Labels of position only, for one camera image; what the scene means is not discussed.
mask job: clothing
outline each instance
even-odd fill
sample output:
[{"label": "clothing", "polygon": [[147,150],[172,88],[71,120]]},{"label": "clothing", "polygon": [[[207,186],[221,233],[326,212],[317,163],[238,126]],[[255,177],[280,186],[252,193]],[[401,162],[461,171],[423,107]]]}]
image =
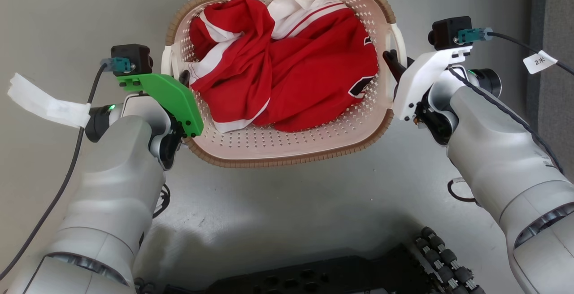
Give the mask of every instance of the clothing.
[{"label": "clothing", "polygon": [[338,0],[212,4],[190,33],[200,60],[189,64],[191,88],[221,132],[324,124],[361,102],[378,71],[365,28]]}]

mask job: teal connector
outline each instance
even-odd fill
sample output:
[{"label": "teal connector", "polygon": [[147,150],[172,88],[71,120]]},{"label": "teal connector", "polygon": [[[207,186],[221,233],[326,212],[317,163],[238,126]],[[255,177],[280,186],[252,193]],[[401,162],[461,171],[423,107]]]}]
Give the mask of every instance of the teal connector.
[{"label": "teal connector", "polygon": [[127,74],[134,69],[129,59],[126,59],[125,57],[102,59],[102,61],[100,61],[100,65],[103,65],[104,63],[106,63],[106,68],[104,69],[106,72],[115,71]]},{"label": "teal connector", "polygon": [[459,36],[457,37],[457,44],[463,45],[476,41],[490,41],[492,36],[487,35],[487,33],[490,32],[492,32],[492,28],[473,28],[460,30]]}]

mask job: label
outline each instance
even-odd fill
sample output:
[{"label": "label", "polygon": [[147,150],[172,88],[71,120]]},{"label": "label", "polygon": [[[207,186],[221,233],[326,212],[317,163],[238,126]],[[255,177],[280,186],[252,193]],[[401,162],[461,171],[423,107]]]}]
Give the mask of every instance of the label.
[{"label": "label", "polygon": [[535,74],[550,67],[551,65],[555,65],[558,60],[548,55],[548,53],[540,50],[540,52],[525,58],[523,62],[528,69],[528,72]]},{"label": "label", "polygon": [[72,127],[86,127],[90,120],[90,104],[57,100],[18,73],[10,83],[8,96],[33,114]]}]

